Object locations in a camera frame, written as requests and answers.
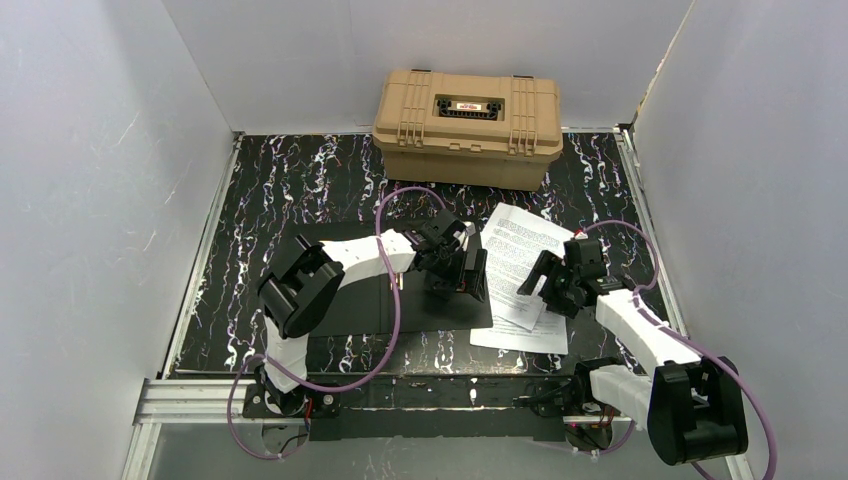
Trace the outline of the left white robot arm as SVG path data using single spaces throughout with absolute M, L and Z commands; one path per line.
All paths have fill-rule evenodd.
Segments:
M 267 345 L 257 381 L 281 401 L 307 381 L 310 336 L 386 333 L 384 367 L 403 333 L 489 327 L 488 252 L 471 223 L 443 209 L 370 236 L 298 234 L 258 282 Z

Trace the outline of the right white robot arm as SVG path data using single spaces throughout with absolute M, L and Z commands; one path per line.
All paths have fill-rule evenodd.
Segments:
M 746 452 L 749 436 L 735 367 L 675 339 L 645 309 L 638 286 L 609 273 L 599 241 L 571 239 L 562 255 L 540 252 L 517 292 L 537 294 L 547 311 L 567 318 L 592 310 L 643 369 L 637 374 L 613 358 L 583 361 L 564 384 L 535 401 L 566 410 L 610 407 L 646 429 L 655 453 L 671 466 Z

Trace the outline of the white A4 file folder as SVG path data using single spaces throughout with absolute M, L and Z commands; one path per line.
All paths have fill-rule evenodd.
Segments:
M 283 230 L 285 239 L 302 235 L 310 242 L 352 240 L 374 233 L 373 224 L 342 221 L 312 225 L 290 225 Z M 400 276 L 402 333 L 437 330 L 469 330 L 493 326 L 488 301 L 478 302 L 460 294 L 450 301 L 433 301 L 425 294 L 425 273 L 408 272 Z M 330 303 L 312 337 L 393 332 L 393 294 L 387 275 L 372 277 L 341 287 Z

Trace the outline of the printed paper sheet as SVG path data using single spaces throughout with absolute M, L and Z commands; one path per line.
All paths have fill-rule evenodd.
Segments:
M 487 251 L 486 276 L 492 313 L 523 330 L 532 330 L 543 311 L 538 286 L 518 292 L 545 251 L 564 254 L 573 233 L 521 207 L 500 203 L 481 233 Z
M 479 347 L 527 353 L 569 353 L 566 318 L 550 312 L 542 312 L 531 330 L 495 316 L 492 327 L 471 329 L 469 342 Z

